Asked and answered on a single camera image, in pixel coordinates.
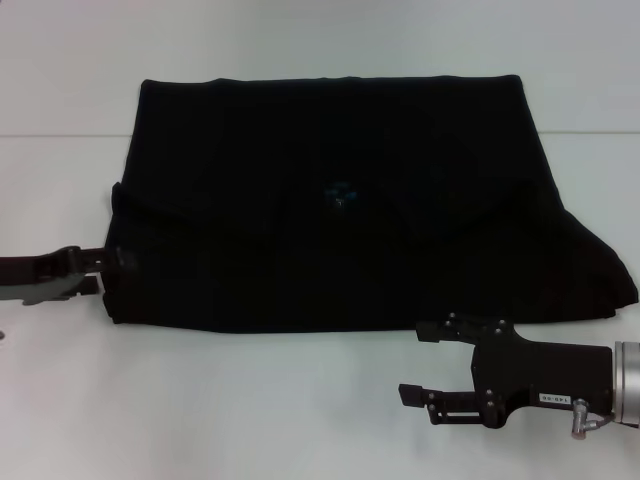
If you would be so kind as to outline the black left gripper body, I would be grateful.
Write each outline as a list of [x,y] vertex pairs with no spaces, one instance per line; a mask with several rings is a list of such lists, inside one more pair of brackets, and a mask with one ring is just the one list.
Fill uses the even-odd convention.
[[20,300],[31,306],[60,298],[69,289],[69,269],[59,252],[0,257],[0,301]]

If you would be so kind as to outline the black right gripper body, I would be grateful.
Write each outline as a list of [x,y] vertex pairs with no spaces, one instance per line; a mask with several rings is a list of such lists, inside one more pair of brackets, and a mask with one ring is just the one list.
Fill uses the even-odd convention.
[[511,325],[486,327],[474,341],[471,373],[481,423],[492,429],[525,407],[613,413],[613,353],[606,346],[527,340]]

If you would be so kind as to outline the black shirt with FREE print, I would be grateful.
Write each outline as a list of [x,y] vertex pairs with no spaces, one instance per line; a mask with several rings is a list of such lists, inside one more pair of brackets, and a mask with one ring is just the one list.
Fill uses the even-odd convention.
[[409,330],[609,318],[639,299],[563,205],[516,75],[147,80],[103,278],[117,323]]

